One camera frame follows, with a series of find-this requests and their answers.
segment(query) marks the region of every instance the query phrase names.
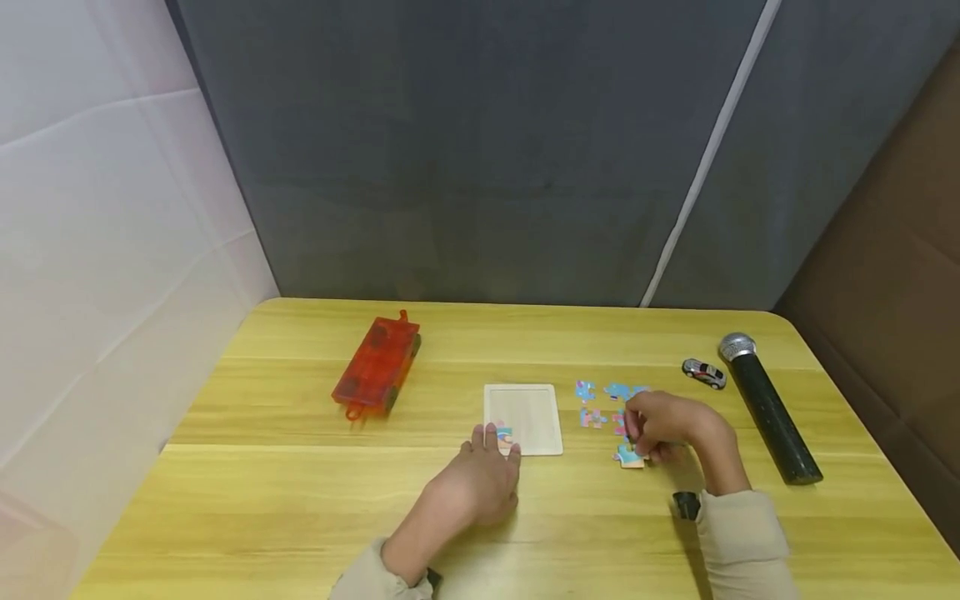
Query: gray curtain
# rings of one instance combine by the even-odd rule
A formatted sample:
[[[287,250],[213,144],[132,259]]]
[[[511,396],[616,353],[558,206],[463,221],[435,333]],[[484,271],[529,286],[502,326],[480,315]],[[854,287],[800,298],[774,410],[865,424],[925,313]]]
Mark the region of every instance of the gray curtain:
[[[168,0],[285,296],[635,306],[762,0]],[[769,308],[957,31],[784,0],[657,305]]]

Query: white wall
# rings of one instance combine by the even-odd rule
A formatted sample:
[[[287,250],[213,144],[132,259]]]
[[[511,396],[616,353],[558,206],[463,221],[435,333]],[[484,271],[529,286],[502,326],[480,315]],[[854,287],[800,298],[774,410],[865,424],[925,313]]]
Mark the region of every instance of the white wall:
[[[0,2],[0,597],[72,587],[273,296],[163,1]]]

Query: left hand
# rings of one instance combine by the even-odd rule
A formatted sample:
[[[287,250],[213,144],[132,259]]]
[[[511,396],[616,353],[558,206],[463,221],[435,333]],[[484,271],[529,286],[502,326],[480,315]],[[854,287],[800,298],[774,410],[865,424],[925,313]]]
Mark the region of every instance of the left hand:
[[[467,527],[492,525],[506,518],[517,504],[520,477],[520,444],[504,458],[496,443],[496,425],[476,425],[460,453],[427,485],[456,511]]]

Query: microphone handle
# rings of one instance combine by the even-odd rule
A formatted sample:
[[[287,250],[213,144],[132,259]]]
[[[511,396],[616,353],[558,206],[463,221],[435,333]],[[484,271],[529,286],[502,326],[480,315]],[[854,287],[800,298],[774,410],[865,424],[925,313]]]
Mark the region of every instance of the microphone handle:
[[[783,480],[792,486],[822,481],[823,473],[786,412],[760,359],[756,354],[743,354],[731,360],[730,366]]]

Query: sleeve cuff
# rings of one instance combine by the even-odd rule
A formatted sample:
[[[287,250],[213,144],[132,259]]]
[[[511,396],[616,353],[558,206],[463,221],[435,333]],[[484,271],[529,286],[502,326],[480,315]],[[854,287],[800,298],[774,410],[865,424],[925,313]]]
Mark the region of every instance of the sleeve cuff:
[[[425,574],[410,588],[406,582],[387,570],[380,558],[380,551],[386,540],[379,538],[363,551],[333,587],[331,600],[430,600],[433,597],[433,586],[427,581]]]
[[[700,494],[697,532],[708,564],[785,559],[790,555],[773,501],[763,492]]]

